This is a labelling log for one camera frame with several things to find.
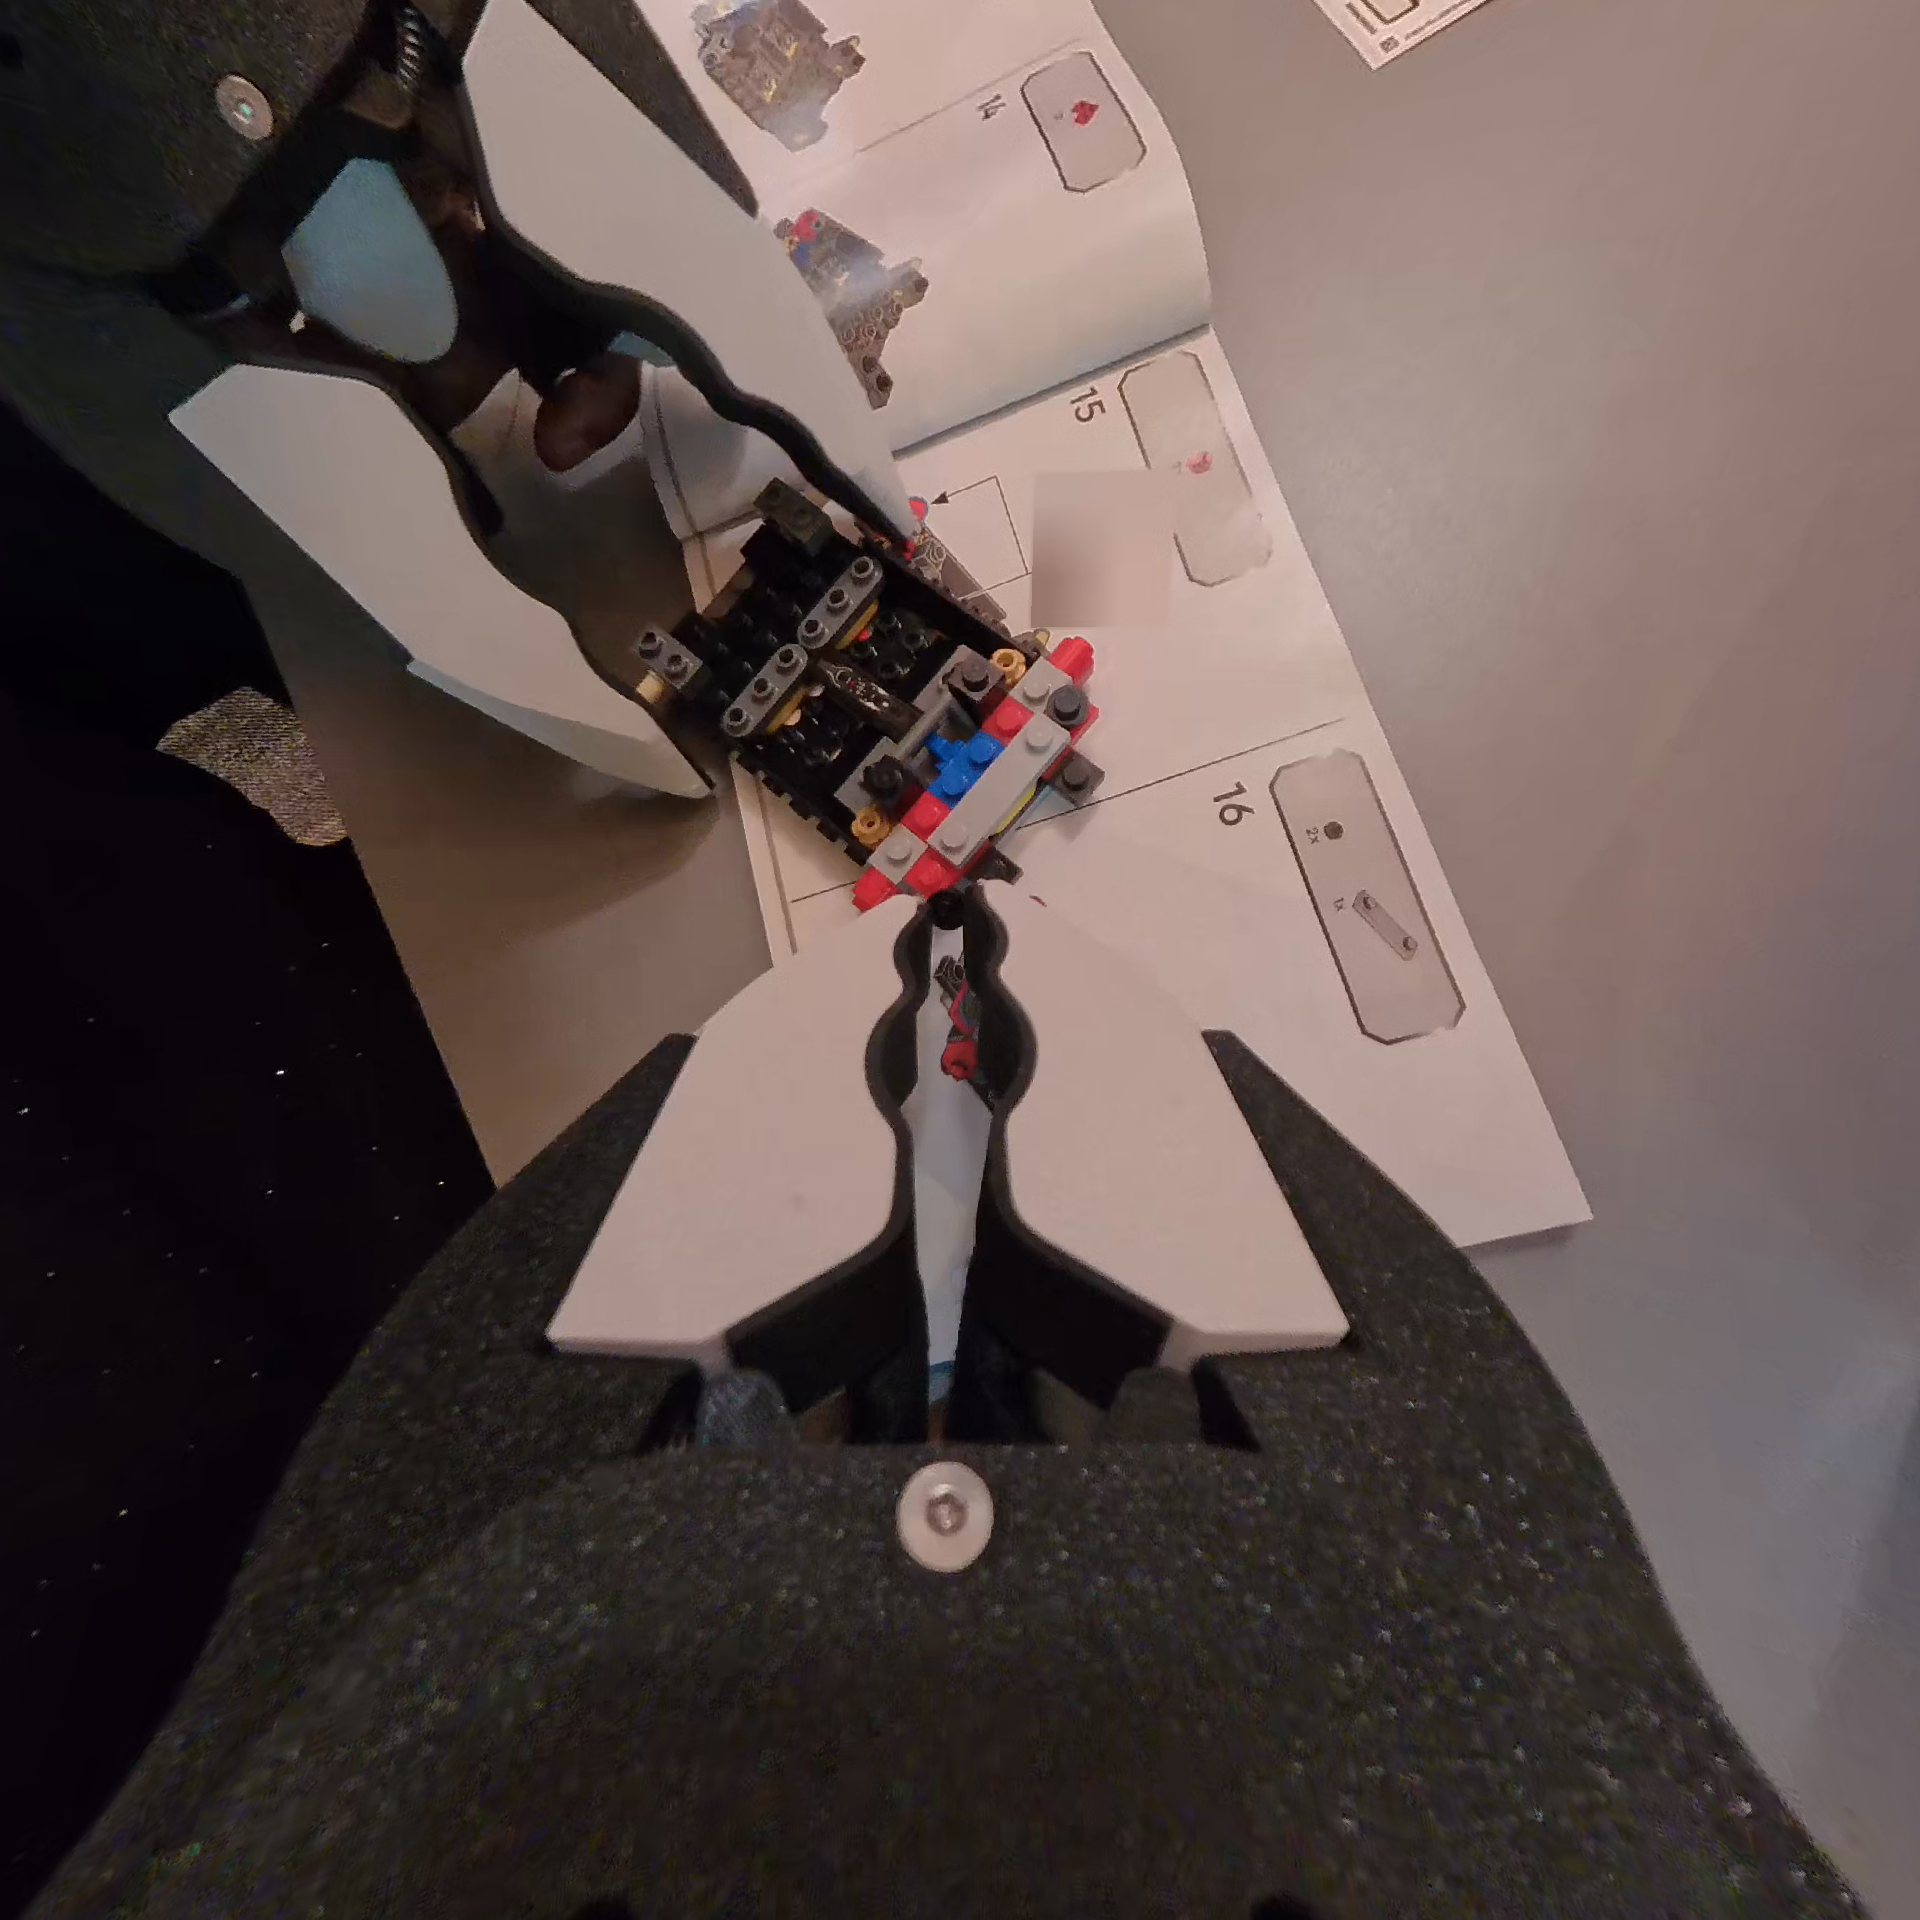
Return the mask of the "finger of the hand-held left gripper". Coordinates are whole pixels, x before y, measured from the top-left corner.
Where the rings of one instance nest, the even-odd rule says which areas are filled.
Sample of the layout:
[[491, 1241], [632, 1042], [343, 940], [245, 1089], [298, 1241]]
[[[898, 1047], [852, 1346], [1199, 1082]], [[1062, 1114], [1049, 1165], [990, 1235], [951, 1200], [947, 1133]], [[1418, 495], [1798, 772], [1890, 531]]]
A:
[[491, 220], [589, 312], [669, 356], [866, 527], [918, 515], [788, 252], [533, 2], [482, 2], [460, 54]]
[[475, 238], [389, 158], [346, 158], [278, 243], [302, 327], [267, 323], [170, 424], [420, 682], [617, 782], [706, 801], [713, 776], [487, 550], [446, 441], [508, 368], [460, 308]]

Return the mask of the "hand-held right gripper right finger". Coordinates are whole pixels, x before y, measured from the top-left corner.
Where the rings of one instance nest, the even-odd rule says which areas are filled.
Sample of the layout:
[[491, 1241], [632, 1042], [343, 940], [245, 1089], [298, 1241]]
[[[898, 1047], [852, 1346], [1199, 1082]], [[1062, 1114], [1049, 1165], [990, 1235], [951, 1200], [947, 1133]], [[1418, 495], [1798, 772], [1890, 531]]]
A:
[[992, 1086], [965, 1306], [1033, 1363], [1199, 1363], [1349, 1334], [1183, 1001], [1022, 890], [963, 920]]

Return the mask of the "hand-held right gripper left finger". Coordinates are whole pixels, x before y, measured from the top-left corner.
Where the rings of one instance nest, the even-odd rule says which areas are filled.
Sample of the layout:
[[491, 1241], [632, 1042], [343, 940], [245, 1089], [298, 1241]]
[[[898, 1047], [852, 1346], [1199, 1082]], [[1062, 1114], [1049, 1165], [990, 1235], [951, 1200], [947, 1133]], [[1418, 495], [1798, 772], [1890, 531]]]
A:
[[778, 1359], [807, 1293], [912, 1227], [905, 1093], [870, 1061], [905, 1015], [920, 907], [882, 900], [745, 985], [697, 1033], [549, 1319], [568, 1355], [804, 1367]]

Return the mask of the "black and red lego model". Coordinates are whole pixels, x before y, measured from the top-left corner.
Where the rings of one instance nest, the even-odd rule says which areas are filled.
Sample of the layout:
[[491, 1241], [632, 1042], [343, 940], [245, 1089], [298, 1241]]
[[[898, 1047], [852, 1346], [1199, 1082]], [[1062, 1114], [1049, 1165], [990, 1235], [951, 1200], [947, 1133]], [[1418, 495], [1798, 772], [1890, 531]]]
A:
[[714, 598], [642, 629], [640, 705], [691, 725], [833, 852], [852, 911], [1014, 882], [1001, 840], [1035, 810], [1087, 806], [1104, 770], [1084, 637], [1008, 632], [944, 540], [838, 527], [770, 479]]

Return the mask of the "lego instruction booklet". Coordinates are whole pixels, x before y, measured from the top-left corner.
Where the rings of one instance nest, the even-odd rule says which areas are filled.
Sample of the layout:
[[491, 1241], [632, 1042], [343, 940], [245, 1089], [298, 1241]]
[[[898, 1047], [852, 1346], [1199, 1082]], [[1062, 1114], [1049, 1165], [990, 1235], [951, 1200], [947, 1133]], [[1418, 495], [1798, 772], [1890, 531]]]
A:
[[920, 515], [914, 565], [1035, 626], [1087, 536], [1087, 810], [1008, 833], [1028, 890], [1229, 1027], [1453, 1241], [1593, 1211], [1210, 328], [1161, 115], [1092, 2], [640, 2], [830, 317]]

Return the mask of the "person's left hand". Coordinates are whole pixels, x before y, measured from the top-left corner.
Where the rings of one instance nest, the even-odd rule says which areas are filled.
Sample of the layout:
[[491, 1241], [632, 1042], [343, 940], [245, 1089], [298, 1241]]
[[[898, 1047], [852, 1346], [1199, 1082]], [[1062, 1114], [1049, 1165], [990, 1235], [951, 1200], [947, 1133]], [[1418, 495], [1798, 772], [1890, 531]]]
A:
[[603, 353], [568, 368], [534, 414], [534, 454], [546, 469], [571, 474], [610, 446], [638, 416], [640, 373], [631, 356]]

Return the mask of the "grey fabric piece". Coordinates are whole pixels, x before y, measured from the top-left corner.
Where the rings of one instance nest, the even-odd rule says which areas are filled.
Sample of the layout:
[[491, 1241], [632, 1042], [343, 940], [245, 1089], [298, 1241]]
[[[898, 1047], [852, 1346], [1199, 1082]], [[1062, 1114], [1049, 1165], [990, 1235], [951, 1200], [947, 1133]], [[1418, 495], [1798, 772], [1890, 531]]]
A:
[[156, 753], [222, 781], [298, 845], [327, 848], [349, 840], [302, 716], [256, 684], [177, 717], [156, 737]]

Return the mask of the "white sticker sheet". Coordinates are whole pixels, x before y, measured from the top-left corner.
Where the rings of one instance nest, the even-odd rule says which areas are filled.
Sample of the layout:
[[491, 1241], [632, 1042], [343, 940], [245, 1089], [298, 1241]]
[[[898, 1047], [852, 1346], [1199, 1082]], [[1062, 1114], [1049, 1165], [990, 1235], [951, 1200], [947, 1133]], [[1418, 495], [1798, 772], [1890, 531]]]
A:
[[1381, 70], [1479, 7], [1486, 2], [1317, 2], [1371, 70]]

